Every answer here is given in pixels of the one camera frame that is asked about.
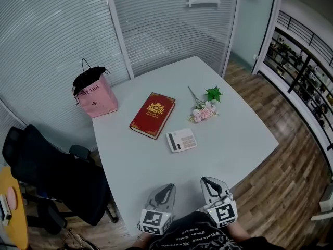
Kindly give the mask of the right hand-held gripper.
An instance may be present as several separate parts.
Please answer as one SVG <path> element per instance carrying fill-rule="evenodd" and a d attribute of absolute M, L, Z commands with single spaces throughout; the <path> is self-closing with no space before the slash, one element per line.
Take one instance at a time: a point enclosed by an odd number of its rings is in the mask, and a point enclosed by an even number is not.
<path fill-rule="evenodd" d="M 206 204 L 204 210 L 216 226 L 222 228 L 234 223 L 238 218 L 236 201 L 222 198 L 230 193 L 226 183 L 213 177 L 202 177 L 200 184 Z"/>

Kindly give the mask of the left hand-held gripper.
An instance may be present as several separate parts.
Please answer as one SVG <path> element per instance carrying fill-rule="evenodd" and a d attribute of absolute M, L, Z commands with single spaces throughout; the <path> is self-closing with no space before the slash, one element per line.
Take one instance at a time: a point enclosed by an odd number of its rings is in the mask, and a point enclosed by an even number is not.
<path fill-rule="evenodd" d="M 147 209 L 143 209 L 141 212 L 137 228 L 147 234 L 164 235 L 174 218 L 172 209 L 175 203 L 175 196 L 176 186 L 171 183 L 153 190 L 147 199 Z"/>

